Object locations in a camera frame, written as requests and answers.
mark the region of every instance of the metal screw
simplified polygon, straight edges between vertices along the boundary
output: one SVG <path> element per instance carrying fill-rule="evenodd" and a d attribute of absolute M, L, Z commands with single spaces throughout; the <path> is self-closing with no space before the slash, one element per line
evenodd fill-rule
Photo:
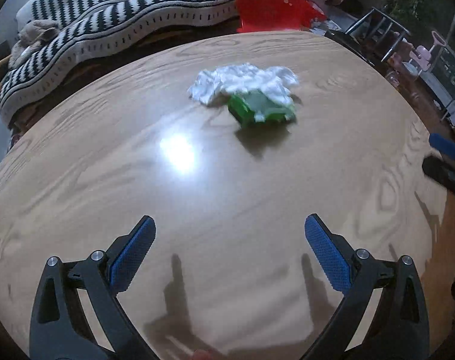
<path fill-rule="evenodd" d="M 97 251 L 93 251 L 92 254 L 91 254 L 91 258 L 94 260 L 94 261 L 99 261 L 100 259 L 102 259 L 104 257 L 104 252 L 102 250 L 97 250 Z"/>
<path fill-rule="evenodd" d="M 403 256 L 401 260 L 402 260 L 402 262 L 403 262 L 404 264 L 406 264 L 407 266 L 409 266 L 409 265 L 412 264 L 412 258 L 409 257 L 409 256 Z"/>
<path fill-rule="evenodd" d="M 360 259 L 367 259 L 369 257 L 369 252 L 366 250 L 366 249 L 358 249 L 356 250 L 356 255 L 360 258 Z"/>
<path fill-rule="evenodd" d="M 48 266 L 55 266 L 57 263 L 58 263 L 57 257 L 49 257 L 49 259 L 47 260 Z"/>

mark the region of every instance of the blue gripper pad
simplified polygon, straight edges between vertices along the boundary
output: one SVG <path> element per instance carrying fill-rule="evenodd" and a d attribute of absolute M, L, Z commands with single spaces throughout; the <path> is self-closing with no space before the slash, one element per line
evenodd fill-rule
<path fill-rule="evenodd" d="M 429 144 L 432 148 L 439 150 L 455 161 L 455 142 L 445 139 L 439 134 L 431 134 Z"/>
<path fill-rule="evenodd" d="M 110 264 L 109 286 L 115 294 L 126 291 L 156 237 L 156 225 L 149 216 L 138 223 L 122 251 Z"/>
<path fill-rule="evenodd" d="M 349 265 L 314 215 L 306 218 L 304 233 L 332 287 L 346 296 L 351 288 Z"/>

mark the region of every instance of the metal chair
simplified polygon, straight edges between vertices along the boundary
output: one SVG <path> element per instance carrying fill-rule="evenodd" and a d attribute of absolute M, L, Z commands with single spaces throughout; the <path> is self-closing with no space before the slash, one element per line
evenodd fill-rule
<path fill-rule="evenodd" d="M 352 36 L 352 33 L 354 33 L 354 31 L 356 31 L 364 23 L 369 24 L 368 31 L 366 33 L 366 36 L 362 39 L 361 43 L 359 43 Z M 411 33 L 401 24 L 389 17 L 384 12 L 381 12 L 379 9 L 372 8 L 366 15 L 364 15 L 361 19 L 349 27 L 346 32 L 330 30 L 326 32 L 325 36 L 343 45 L 348 50 L 374 67 L 377 64 L 377 61 L 368 55 L 363 46 L 366 45 L 368 41 L 373 40 L 375 46 L 371 50 L 371 54 L 374 54 L 379 45 L 385 41 L 388 34 L 395 34 L 395 32 L 398 33 L 398 35 L 396 35 L 396 39 L 389 46 L 389 49 L 381 59 L 381 62 L 386 62 L 389 57 L 392 56 L 397 45 L 403 40 L 403 38 L 407 35 L 410 35 Z"/>

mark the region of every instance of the pink toy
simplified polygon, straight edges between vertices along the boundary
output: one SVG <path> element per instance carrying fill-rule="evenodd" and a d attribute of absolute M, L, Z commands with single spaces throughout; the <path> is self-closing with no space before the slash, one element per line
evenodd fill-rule
<path fill-rule="evenodd" d="M 436 31 L 431 31 L 433 44 L 429 50 L 427 50 L 424 46 L 418 46 L 416 50 L 412 50 L 409 53 L 409 63 L 415 61 L 422 71 L 427 71 L 431 64 L 429 61 L 431 60 L 432 54 L 431 52 L 435 49 L 436 46 L 445 47 L 446 41 L 438 34 Z"/>

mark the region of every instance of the round table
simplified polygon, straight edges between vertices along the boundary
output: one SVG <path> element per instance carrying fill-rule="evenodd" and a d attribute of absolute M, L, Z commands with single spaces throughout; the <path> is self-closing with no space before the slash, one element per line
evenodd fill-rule
<path fill-rule="evenodd" d="M 202 69 L 243 62 L 299 76 L 296 123 L 240 130 L 225 106 L 188 98 Z M 47 258 L 85 259 L 147 214 L 156 240 L 118 299 L 163 359 L 184 346 L 298 359 L 342 299 L 306 242 L 306 216 L 378 259 L 409 254 L 422 274 L 425 213 L 442 221 L 446 201 L 421 171 L 427 139 L 382 76 L 308 32 L 229 35 L 140 59 L 65 100 L 1 163 L 0 320 L 27 351 Z"/>

